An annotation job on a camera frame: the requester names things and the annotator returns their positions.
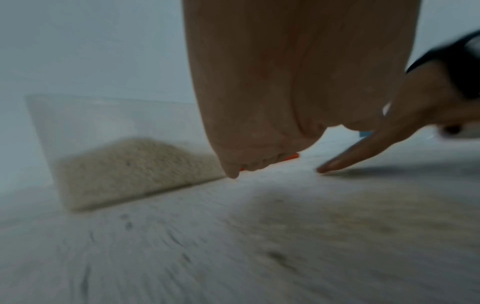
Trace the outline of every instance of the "sand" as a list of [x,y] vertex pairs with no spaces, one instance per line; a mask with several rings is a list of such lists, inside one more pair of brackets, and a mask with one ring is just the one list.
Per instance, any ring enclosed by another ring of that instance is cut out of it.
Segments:
[[152,139],[115,142],[62,159],[53,175],[64,205],[85,210],[223,178],[215,155]]

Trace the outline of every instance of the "clear plastic box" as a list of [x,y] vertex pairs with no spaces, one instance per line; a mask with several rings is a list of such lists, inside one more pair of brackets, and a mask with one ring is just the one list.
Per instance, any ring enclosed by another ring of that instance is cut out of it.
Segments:
[[62,202],[72,210],[224,176],[196,104],[26,98]]

